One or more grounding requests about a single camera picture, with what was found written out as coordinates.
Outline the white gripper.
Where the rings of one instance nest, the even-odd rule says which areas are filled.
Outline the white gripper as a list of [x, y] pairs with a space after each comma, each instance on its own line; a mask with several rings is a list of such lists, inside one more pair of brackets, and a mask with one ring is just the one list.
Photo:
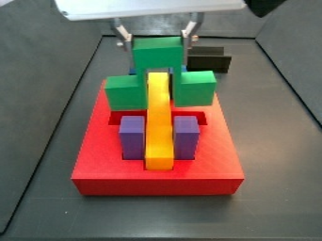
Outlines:
[[59, 12], [71, 21], [113, 19], [119, 45], [133, 51], [133, 34], [122, 24], [122, 17], [189, 13], [190, 21], [182, 30], [184, 47], [192, 47], [193, 36], [205, 21], [204, 12], [242, 9], [245, 0], [54, 0]]

